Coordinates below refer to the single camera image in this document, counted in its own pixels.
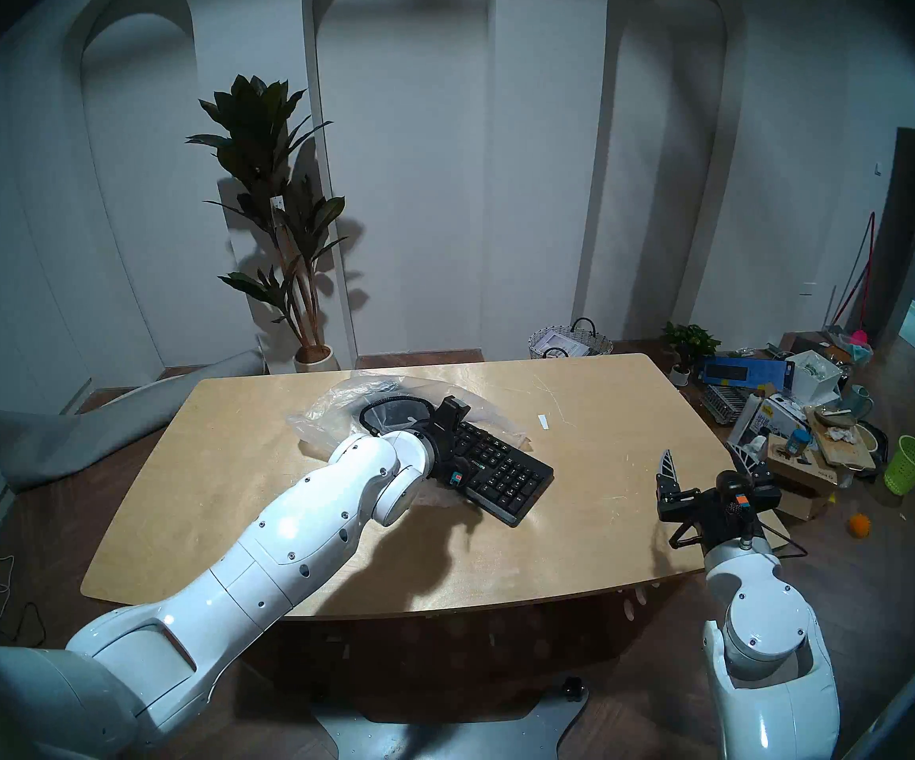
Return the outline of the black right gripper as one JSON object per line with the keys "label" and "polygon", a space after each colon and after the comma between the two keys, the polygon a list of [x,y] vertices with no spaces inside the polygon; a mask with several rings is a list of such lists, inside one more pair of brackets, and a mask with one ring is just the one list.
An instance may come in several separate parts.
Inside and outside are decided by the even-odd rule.
{"label": "black right gripper", "polygon": [[742,447],[725,443],[735,470],[720,472],[707,490],[680,488],[671,451],[666,449],[656,475],[656,509],[663,523],[678,527],[668,539],[672,549],[700,545],[713,550],[736,542],[751,550],[756,539],[765,539],[761,512],[779,507],[782,493],[774,484],[767,462]]}

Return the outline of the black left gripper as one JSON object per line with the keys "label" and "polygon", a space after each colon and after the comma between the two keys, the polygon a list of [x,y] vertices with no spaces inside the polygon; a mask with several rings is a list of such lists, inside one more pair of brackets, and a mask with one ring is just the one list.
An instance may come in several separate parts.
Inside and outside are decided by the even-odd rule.
{"label": "black left gripper", "polygon": [[424,421],[424,437],[434,456],[429,477],[456,492],[466,489],[475,471],[468,459],[457,453],[459,427],[469,412],[466,402],[446,396],[430,409],[430,416]]}

